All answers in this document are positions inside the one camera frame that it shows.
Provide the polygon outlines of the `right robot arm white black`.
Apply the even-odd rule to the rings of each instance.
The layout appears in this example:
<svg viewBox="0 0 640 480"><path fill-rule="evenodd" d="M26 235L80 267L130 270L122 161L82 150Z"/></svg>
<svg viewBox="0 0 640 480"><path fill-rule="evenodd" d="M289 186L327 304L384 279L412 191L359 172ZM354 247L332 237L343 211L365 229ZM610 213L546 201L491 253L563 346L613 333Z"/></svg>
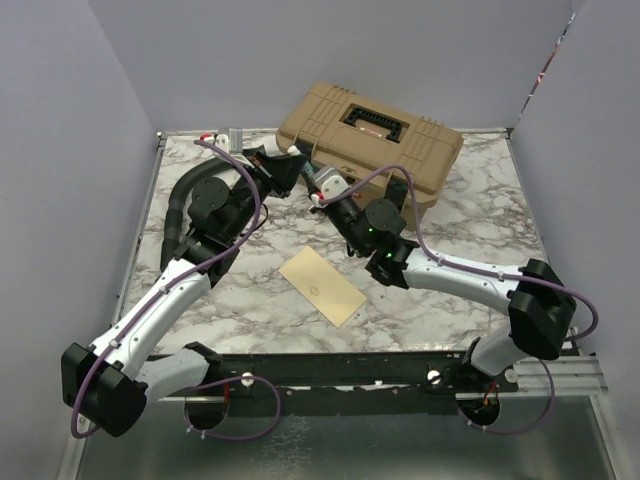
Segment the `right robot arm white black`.
<svg viewBox="0 0 640 480"><path fill-rule="evenodd" d="M360 208L344 198L321 209L345 239L348 254L367 259L366 269L378 283L447 293L508 316L508 326L475 339L465 353L459 378L467 389L483 390L527 357L559 357L576 303L547 263L531 259L524 267L491 267L463 261L454 268L403 237L406 222L386 199Z"/></svg>

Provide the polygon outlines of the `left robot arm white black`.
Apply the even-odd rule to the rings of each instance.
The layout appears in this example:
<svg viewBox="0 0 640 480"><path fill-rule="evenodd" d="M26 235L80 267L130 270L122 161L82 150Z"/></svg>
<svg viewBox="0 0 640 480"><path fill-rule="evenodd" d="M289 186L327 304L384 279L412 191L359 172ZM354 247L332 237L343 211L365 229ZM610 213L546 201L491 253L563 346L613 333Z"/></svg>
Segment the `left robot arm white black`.
<svg viewBox="0 0 640 480"><path fill-rule="evenodd" d="M168 330L229 271L241 246L260 226L268 196L290 194L307 160L297 149L268 156L262 149L235 158L219 147L213 158L175 183L165 215L160 275L151 289L89 345L71 344L61 357L62 397L72 410L71 432L82 418L113 437L127 432L145 408L168 395L229 394L236 382L222 357L199 342L159 360L150 354Z"/></svg>

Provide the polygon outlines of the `cream paper envelope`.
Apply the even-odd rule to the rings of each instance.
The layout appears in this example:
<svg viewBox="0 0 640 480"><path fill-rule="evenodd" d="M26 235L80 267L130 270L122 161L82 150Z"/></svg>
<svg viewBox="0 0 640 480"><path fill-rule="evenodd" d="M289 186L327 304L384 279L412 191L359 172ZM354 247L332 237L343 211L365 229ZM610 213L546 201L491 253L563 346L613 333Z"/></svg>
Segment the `cream paper envelope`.
<svg viewBox="0 0 640 480"><path fill-rule="evenodd" d="M341 327L367 300L310 247L288 260L279 273L335 327Z"/></svg>

